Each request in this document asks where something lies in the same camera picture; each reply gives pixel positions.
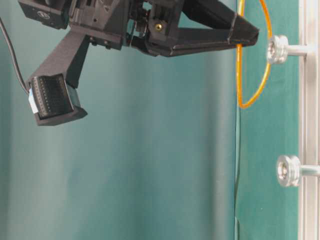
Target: green fabric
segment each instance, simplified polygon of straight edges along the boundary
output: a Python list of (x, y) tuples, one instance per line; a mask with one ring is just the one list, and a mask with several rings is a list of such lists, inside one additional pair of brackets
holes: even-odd
[[(0, 14), (25, 77), (67, 33), (16, 0)], [(38, 127), (0, 44), (1, 240), (234, 239), (234, 51), (91, 46), (78, 89), (89, 115)]]
[[(273, 34), (299, 42), (299, 1), (267, 0)], [(246, 1), (245, 17), (260, 28), (258, 44), (244, 50), (243, 95), (260, 84), (266, 64), (267, 30), (259, 1)], [(266, 88), (240, 111), (238, 189), (235, 215), (240, 240), (294, 240), (298, 235), (298, 190), (277, 183), (279, 155), (298, 154), (299, 61), (273, 65)]]

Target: orange cable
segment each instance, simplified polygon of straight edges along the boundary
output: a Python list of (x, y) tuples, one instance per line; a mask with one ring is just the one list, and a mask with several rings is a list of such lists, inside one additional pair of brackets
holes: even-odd
[[(245, 1), (246, 0), (240, 0), (240, 2), (239, 2), (238, 14), (240, 16), (244, 16)], [(267, 31), (268, 31), (268, 38), (271, 38), (272, 37), (272, 25), (271, 25), (271, 21), (270, 21), (268, 8), (267, 8), (267, 5), (264, 0), (259, 0), (259, 1), (262, 6), (264, 16), (265, 16), (266, 27), (267, 27)], [(242, 103), (242, 44), (238, 44), (236, 46), (236, 65), (235, 65), (236, 93), (237, 93), (237, 97), (238, 97), (238, 105), (240, 108), (246, 109), (246, 108), (250, 107), (257, 100), (257, 98), (261, 95), (261, 93), (263, 92), (263, 89), (267, 83), (267, 79), (270, 75), (270, 68), (271, 68), (270, 63), (267, 63), (265, 66), (264, 75), (263, 75), (263, 78), (262, 78), (262, 81), (260, 83), (258, 90), (255, 92), (255, 94), (251, 97), (251, 99), (248, 102)]]

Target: bolt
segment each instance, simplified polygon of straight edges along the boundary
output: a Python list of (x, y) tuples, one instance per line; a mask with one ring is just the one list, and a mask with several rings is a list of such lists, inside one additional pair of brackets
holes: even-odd
[(158, 32), (160, 32), (164, 28), (164, 26), (161, 23), (157, 23), (154, 27), (155, 30), (157, 30)]
[(288, 56), (307, 56), (310, 49), (305, 45), (289, 45), (284, 35), (273, 35), (268, 42), (266, 59), (269, 64), (283, 64)]
[(297, 187), (302, 177), (320, 177), (320, 166), (301, 165), (297, 156), (282, 155), (277, 160), (276, 175), (283, 187)]

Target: metal peg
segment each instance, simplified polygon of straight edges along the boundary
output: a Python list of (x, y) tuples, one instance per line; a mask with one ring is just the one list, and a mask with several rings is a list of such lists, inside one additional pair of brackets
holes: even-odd
[(270, 64), (283, 64), (288, 56), (307, 56), (309, 47), (306, 45), (289, 45), (284, 35), (274, 35), (269, 39), (266, 59)]
[(278, 157), (276, 175), (283, 187), (297, 187), (302, 177), (320, 177), (320, 166), (301, 165), (297, 156), (282, 155)]

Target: teal backdrop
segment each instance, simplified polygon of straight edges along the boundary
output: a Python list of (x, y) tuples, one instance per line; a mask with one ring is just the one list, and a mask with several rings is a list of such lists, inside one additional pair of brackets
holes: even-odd
[[(28, 78), (67, 31), (0, 3)], [(89, 115), (38, 127), (0, 36), (0, 239), (233, 240), (234, 53), (91, 46), (78, 89)]]

